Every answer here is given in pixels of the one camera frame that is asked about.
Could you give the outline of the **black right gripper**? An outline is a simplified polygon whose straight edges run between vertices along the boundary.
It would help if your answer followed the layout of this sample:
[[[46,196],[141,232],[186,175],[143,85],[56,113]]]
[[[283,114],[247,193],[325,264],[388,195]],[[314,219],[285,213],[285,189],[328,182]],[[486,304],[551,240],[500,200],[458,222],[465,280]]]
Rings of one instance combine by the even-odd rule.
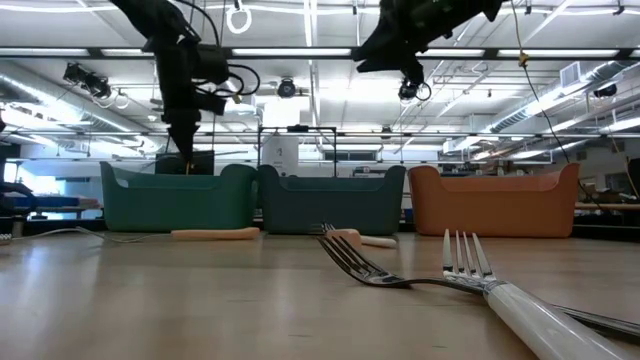
[[[446,1],[388,0],[380,2],[380,10],[384,22],[352,51],[353,60],[363,60],[358,72],[407,71],[418,64],[416,53],[426,51],[438,37],[450,36]]]

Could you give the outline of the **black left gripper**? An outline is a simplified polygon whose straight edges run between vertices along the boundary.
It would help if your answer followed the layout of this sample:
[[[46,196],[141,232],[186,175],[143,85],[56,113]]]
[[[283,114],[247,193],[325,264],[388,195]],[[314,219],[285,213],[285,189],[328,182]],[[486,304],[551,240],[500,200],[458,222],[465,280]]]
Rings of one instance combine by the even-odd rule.
[[[155,49],[163,121],[171,124],[168,133],[183,159],[193,158],[194,136],[199,130],[200,111],[195,101],[192,82],[197,63],[198,42],[183,39],[177,43],[162,42]]]

